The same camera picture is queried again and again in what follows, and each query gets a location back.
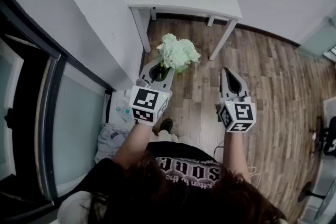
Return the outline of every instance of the black t-shirt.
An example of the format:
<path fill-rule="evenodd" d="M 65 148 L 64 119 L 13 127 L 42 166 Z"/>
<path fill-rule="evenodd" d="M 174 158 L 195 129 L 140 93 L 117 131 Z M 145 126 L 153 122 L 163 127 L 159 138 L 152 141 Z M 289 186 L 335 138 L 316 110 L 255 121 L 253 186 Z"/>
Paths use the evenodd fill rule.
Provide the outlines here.
<path fill-rule="evenodd" d="M 174 183 L 182 181 L 198 193 L 210 189 L 219 180 L 220 165 L 199 148 L 182 143 L 152 142 L 146 149 L 156 158 L 166 179 Z M 115 178 L 120 178 L 122 168 L 111 159 L 101 160 L 71 192 L 81 190 L 104 193 Z"/>
<path fill-rule="evenodd" d="M 146 149 L 155 157 L 166 179 L 186 185 L 184 211 L 204 211 L 210 207 L 210 189 L 219 180 L 220 165 L 202 150 L 182 143 L 152 142 Z M 120 184 L 123 169 L 111 159 L 102 159 L 70 193 L 58 211 L 60 224 L 86 223 L 91 194 L 111 193 Z"/>

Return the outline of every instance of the table leg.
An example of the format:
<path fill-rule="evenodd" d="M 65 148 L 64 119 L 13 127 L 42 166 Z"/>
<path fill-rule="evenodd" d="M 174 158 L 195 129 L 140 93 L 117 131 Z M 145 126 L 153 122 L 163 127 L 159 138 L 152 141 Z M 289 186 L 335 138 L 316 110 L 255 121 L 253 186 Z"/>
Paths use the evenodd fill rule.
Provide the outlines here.
<path fill-rule="evenodd" d="M 135 7 L 132 7 L 131 11 L 132 11 L 133 18 L 134 18 L 135 24 L 136 24 L 138 32 L 139 32 L 139 36 L 140 36 L 140 39 L 141 39 L 142 46 L 143 46 L 145 52 L 151 52 L 151 47 L 149 45 L 147 32 L 143 27 L 143 23 L 142 23 L 142 19 L 141 19 L 140 13 L 139 13 L 139 9 L 135 8 Z"/>
<path fill-rule="evenodd" d="M 216 58 L 219 50 L 222 48 L 222 46 L 224 45 L 225 41 L 227 40 L 227 38 L 231 34 L 232 30 L 235 28 L 237 22 L 238 22 L 237 19 L 230 19 L 227 22 L 227 24 L 225 26 L 224 34 L 223 34 L 222 38 L 220 39 L 220 41 L 219 41 L 218 45 L 216 46 L 216 48 L 212 51 L 211 56 L 209 57 L 209 60 L 213 60 L 213 59 Z"/>
<path fill-rule="evenodd" d="M 152 20 L 156 20 L 156 9 L 155 8 L 151 8 L 151 16 L 152 16 Z"/>
<path fill-rule="evenodd" d="M 208 20 L 208 27 L 212 27 L 212 24 L 214 22 L 214 19 L 215 19 L 215 16 L 214 15 L 211 15 L 209 20 Z"/>

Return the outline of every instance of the glass door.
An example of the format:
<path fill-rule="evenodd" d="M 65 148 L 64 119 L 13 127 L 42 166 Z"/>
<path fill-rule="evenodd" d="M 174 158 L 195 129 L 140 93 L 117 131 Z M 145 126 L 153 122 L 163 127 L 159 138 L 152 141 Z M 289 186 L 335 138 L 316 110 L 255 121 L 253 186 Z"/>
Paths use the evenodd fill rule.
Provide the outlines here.
<path fill-rule="evenodd" d="M 0 180 L 16 175 L 10 110 L 23 62 L 0 38 Z"/>

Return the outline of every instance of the hair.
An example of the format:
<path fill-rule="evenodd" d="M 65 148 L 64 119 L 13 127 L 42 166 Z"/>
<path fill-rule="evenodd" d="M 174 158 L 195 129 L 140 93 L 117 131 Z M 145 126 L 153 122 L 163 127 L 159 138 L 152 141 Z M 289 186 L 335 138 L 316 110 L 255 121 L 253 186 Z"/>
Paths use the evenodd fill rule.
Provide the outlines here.
<path fill-rule="evenodd" d="M 217 220 L 227 223 L 279 223 L 279 219 L 286 220 L 285 215 L 241 174 L 233 174 L 224 167 L 220 180 L 208 191 L 206 199 L 197 201 L 196 207 L 190 207 L 186 203 L 188 187 L 181 180 L 177 183 L 167 180 L 155 158 L 145 154 L 138 163 L 123 170 L 122 178 L 112 182 L 107 193 L 92 194 L 87 222 L 112 223 L 120 218 L 123 221 L 135 218 L 167 221 L 206 214 L 212 214 L 211 218 L 217 214 Z"/>

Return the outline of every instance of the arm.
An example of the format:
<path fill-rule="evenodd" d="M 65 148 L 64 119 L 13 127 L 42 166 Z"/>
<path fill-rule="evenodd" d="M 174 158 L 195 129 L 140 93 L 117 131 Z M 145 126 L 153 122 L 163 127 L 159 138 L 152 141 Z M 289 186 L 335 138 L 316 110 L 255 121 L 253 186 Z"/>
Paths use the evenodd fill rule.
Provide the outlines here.
<path fill-rule="evenodd" d="M 225 133 L 223 164 L 233 173 L 242 174 L 244 179 L 250 182 L 242 133 Z"/>
<path fill-rule="evenodd" d="M 152 127 L 142 123 L 136 124 L 112 160 L 124 169 L 137 163 L 146 150 Z"/>

